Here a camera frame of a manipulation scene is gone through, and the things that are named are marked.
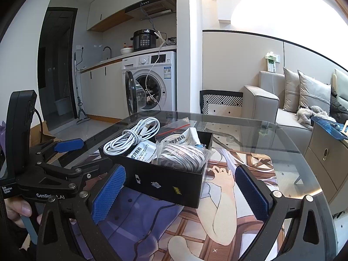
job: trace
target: washing machine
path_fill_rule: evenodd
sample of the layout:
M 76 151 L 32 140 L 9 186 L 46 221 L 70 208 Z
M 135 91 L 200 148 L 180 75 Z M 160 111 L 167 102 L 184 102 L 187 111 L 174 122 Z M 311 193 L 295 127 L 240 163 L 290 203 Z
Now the washing machine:
M 122 60 L 124 103 L 129 115 L 143 110 L 176 111 L 175 66 L 176 53 L 173 51 Z M 143 108 L 137 105 L 137 82 L 146 93 L 146 105 Z

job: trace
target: kitchen backsplash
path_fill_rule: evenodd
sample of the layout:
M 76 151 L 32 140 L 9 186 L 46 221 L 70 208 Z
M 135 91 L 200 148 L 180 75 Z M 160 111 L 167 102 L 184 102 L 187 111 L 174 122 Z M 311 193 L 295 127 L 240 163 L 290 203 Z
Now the kitchen backsplash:
M 167 33 L 168 37 L 176 36 L 176 13 L 169 15 L 163 15 L 152 19 L 154 27 L 161 33 Z M 136 20 L 131 19 L 120 25 L 117 25 L 103 33 L 103 47 L 109 46 L 112 49 L 112 57 L 121 55 L 120 50 L 123 48 L 123 43 L 126 43 L 127 47 L 133 45 L 131 37 L 133 33 L 139 29 L 152 29 L 152 25 L 148 19 Z M 157 46 L 159 47 L 161 42 L 157 40 Z M 106 60 L 109 58 L 109 50 L 105 49 L 102 58 Z

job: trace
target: energy label sticker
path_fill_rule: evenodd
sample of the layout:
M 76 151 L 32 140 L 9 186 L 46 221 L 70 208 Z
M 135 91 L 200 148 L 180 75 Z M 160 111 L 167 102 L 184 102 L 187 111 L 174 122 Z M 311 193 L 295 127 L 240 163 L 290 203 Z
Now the energy label sticker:
M 172 78 L 171 67 L 164 67 L 164 78 L 165 79 L 171 79 Z

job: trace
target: blue gripper pad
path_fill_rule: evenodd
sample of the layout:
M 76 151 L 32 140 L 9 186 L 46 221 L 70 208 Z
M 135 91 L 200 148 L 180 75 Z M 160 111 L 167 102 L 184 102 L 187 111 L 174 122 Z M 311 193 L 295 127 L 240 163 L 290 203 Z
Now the blue gripper pad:
M 68 152 L 76 149 L 81 149 L 84 146 L 84 141 L 81 138 L 61 141 L 56 144 L 54 150 L 59 153 Z
M 234 173 L 236 183 L 241 190 L 245 200 L 248 202 L 256 219 L 267 221 L 269 216 L 269 207 L 266 198 L 256 187 L 249 175 L 241 167 L 237 167 Z
M 95 224 L 106 218 L 125 180 L 126 170 L 120 165 L 93 201 L 92 219 Z

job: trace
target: gray throw pillow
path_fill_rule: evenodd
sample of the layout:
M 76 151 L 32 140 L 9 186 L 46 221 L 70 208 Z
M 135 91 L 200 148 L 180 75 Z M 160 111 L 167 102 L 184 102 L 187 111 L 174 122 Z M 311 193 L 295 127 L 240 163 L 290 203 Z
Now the gray throw pillow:
M 283 110 L 296 113 L 300 103 L 300 77 L 298 73 L 284 68 L 285 99 Z
M 300 76 L 300 106 L 319 106 L 330 112 L 331 85 L 324 84 L 297 70 Z

